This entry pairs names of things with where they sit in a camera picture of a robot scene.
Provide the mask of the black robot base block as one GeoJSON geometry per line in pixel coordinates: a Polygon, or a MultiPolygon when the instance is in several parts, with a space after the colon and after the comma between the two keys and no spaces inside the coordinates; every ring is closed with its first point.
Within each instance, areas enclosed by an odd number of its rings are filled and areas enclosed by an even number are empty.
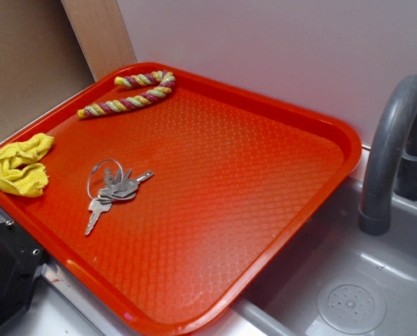
{"type": "Polygon", "coordinates": [[[29,311],[45,263],[42,246],[18,223],[0,223],[0,332],[29,311]]]}

